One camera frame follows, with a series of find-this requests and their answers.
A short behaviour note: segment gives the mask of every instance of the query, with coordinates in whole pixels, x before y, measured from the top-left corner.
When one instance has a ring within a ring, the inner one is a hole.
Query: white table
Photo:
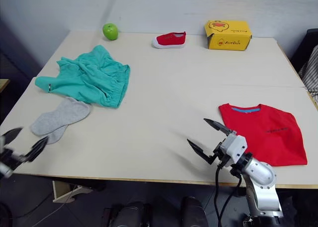
[[[114,59],[131,66],[126,96],[118,109],[92,105],[87,118],[70,125],[57,143],[16,172],[213,183],[215,164],[210,166],[196,155],[186,139],[211,152],[225,136],[203,118],[222,121],[218,106],[224,103],[263,103],[294,114],[308,157],[306,166],[276,167],[278,187],[318,187],[318,112],[274,39],[253,38],[245,52],[233,52],[208,50],[202,47],[201,36],[188,36],[183,49],[158,50],[150,46],[153,36],[121,33],[117,41],[109,42],[96,33],[71,32],[39,76],[56,76],[55,61],[60,56],[74,59],[102,44]],[[18,152],[29,151],[39,138],[28,127],[62,100],[44,93],[33,79],[1,125],[1,133],[24,126],[11,146]],[[237,179],[224,170],[220,181],[233,185]]]

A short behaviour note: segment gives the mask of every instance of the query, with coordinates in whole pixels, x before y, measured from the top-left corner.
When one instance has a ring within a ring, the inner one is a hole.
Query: red t-shirt
[[[306,165],[303,137],[291,113],[259,104],[219,106],[224,124],[247,141],[246,152],[272,166]]]

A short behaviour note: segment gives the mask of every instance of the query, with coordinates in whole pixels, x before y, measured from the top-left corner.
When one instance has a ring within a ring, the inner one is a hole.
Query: apple
[[[104,36],[113,41],[118,38],[118,29],[115,24],[107,23],[103,26]]]

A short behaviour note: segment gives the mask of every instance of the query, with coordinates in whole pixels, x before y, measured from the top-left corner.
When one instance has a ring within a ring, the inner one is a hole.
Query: white wall
[[[275,37],[288,56],[318,28],[318,0],[0,0],[0,9],[41,65],[69,30],[106,22],[124,32],[203,34],[209,19],[247,20],[255,37]]]

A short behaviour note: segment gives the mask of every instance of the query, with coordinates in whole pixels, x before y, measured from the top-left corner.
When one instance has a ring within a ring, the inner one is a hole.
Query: cardboard box
[[[245,21],[208,21],[204,28],[209,49],[244,51],[252,38]]]

